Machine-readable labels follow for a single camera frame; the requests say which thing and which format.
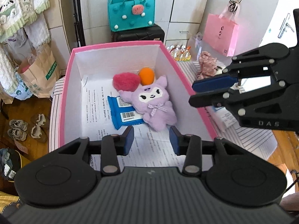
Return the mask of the white tissue pack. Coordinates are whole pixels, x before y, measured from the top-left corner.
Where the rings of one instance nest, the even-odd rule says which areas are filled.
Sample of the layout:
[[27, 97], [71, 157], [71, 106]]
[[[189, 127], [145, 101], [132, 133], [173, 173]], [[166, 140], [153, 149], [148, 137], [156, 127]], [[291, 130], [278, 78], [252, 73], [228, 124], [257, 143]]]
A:
[[235, 126], [238, 126], [238, 121], [225, 107], [206, 107], [209, 113], [212, 124], [218, 133], [236, 132]]

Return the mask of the pink floral fabric scrunchie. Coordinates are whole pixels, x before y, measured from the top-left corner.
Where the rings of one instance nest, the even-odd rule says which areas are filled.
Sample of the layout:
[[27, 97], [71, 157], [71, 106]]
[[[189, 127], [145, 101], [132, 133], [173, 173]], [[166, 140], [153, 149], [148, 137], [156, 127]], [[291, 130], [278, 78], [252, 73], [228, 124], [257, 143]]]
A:
[[199, 71], [197, 72], [197, 79], [202, 80], [216, 75], [217, 58], [211, 56], [207, 51], [203, 51], [199, 56]]

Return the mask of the purple Kuromi plush toy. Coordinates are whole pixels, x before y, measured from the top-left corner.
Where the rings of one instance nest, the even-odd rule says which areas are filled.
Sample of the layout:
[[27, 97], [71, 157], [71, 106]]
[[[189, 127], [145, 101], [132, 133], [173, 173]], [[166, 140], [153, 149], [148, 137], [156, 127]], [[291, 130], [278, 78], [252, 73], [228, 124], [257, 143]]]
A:
[[122, 100], [130, 103], [145, 123], [153, 130], [162, 131], [177, 123], [167, 87], [167, 77], [160, 76], [153, 84], [142, 86], [135, 91], [120, 90]]

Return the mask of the white door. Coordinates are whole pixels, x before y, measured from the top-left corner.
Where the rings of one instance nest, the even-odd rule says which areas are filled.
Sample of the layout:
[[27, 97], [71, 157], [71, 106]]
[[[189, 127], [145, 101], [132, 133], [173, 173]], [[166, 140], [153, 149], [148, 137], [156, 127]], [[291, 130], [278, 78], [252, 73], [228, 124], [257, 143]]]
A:
[[[265, 35], [263, 36], [260, 46], [264, 46], [269, 43], [281, 43], [291, 48], [295, 46], [298, 42], [296, 29], [295, 29], [295, 19], [293, 16], [293, 10], [298, 8], [298, 0], [279, 0], [277, 7], [274, 11], [271, 22], [266, 29]], [[286, 15], [290, 13], [290, 19], [288, 23], [294, 29], [294, 32], [290, 28], [283, 34], [281, 39], [278, 38], [280, 27]]]

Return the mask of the pink paper shopping bag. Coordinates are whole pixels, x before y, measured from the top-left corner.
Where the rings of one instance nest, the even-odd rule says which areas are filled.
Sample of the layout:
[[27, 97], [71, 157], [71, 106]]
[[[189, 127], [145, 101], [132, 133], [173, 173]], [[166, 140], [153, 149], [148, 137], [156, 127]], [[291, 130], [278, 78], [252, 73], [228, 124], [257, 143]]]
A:
[[235, 14], [229, 12], [228, 5], [217, 14], [208, 14], [203, 40], [219, 54], [233, 57], [239, 34], [239, 24], [235, 21], [240, 6]]

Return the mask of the pair of shoes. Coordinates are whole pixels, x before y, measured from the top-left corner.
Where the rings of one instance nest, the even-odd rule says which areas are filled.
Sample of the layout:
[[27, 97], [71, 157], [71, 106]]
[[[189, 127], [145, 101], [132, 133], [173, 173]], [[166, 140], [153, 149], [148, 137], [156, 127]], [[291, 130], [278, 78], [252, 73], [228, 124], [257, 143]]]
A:
[[50, 119], [42, 113], [32, 118], [31, 125], [22, 119], [10, 120], [7, 133], [10, 138], [20, 142], [24, 142], [27, 136], [30, 136], [40, 143], [45, 143], [48, 139], [46, 129], [49, 125]]

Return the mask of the small drink bottles pack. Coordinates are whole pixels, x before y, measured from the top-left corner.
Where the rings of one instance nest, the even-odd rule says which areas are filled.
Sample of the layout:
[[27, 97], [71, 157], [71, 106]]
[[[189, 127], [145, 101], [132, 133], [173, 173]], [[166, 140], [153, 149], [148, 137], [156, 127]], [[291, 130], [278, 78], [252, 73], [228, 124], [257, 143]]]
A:
[[186, 47], [185, 45], [171, 45], [167, 47], [167, 51], [176, 62], [190, 61], [190, 49], [190, 46]]

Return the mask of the blue wet wipes pack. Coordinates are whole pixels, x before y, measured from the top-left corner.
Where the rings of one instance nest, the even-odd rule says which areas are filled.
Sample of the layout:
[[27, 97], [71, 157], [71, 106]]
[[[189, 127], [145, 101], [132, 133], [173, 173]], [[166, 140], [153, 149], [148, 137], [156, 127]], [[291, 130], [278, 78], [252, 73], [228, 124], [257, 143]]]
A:
[[121, 97], [107, 97], [113, 126], [119, 130], [122, 126], [143, 124], [141, 114], [137, 113], [130, 103], [125, 103]]

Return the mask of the white wardrobe cabinet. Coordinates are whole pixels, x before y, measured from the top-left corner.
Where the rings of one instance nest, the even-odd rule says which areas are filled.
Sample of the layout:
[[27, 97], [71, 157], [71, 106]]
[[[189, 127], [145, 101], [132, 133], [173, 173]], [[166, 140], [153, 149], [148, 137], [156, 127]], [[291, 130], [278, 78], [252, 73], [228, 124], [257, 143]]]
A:
[[[80, 0], [83, 32], [87, 45], [107, 43], [112, 40], [111, 29], [119, 31], [120, 23], [108, 22], [108, 0]], [[128, 21], [129, 15], [147, 17], [149, 0], [131, 0], [129, 12], [120, 15]], [[147, 19], [147, 25], [157, 24], [165, 33], [165, 45], [185, 44], [195, 35], [202, 21], [207, 0], [155, 0], [155, 18]]]

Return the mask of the orange felt ball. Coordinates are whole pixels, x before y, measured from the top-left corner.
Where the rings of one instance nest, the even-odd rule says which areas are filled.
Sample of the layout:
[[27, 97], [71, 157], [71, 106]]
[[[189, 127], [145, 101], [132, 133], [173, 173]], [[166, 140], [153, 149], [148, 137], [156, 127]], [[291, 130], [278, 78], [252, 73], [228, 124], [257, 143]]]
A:
[[138, 75], [140, 77], [140, 83], [142, 85], [150, 85], [155, 80], [155, 73], [149, 67], [144, 67], [143, 69], [141, 69]]

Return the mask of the pink storage box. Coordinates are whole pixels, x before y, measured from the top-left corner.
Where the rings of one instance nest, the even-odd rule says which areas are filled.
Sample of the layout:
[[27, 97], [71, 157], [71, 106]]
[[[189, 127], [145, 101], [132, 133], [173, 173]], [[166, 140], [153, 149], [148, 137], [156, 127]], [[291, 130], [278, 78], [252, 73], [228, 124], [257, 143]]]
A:
[[194, 93], [187, 77], [160, 41], [103, 43], [73, 49], [63, 87], [58, 130], [60, 146], [81, 136], [91, 140], [115, 133], [108, 96], [116, 96], [112, 78], [145, 67], [167, 77], [167, 91], [181, 133], [212, 140], [216, 132], [204, 109], [189, 105]]

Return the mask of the black suitcase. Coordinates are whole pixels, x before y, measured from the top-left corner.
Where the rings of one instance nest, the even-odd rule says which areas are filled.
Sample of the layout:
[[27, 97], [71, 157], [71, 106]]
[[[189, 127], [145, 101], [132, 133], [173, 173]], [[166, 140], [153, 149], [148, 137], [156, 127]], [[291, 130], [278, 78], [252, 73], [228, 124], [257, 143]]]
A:
[[112, 42], [121, 41], [161, 41], [164, 42], [165, 32], [154, 24], [150, 27], [111, 32]]

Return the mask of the red fuzzy plush ball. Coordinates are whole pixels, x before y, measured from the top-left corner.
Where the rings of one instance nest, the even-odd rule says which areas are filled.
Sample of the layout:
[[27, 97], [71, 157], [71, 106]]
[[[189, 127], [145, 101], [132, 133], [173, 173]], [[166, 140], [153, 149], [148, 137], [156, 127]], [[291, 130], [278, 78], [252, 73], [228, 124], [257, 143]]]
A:
[[117, 91], [135, 91], [139, 84], [139, 75], [130, 72], [116, 74], [112, 79], [112, 85]]

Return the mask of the teal felt tote bag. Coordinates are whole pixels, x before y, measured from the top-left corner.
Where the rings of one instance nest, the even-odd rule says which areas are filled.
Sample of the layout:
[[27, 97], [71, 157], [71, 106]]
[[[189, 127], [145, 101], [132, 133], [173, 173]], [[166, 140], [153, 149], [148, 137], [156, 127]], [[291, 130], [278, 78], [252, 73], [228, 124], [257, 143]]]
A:
[[153, 26], [156, 0], [107, 0], [110, 30], [119, 32]]

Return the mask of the white green knit cardigan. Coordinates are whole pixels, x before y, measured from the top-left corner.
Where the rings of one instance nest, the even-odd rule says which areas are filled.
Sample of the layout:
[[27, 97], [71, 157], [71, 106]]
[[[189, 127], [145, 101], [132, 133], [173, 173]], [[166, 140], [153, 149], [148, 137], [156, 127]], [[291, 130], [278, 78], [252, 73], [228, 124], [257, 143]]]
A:
[[48, 44], [51, 37], [43, 12], [49, 8], [50, 0], [1, 0], [1, 86], [10, 96], [18, 81], [3, 43], [24, 29], [34, 48]]

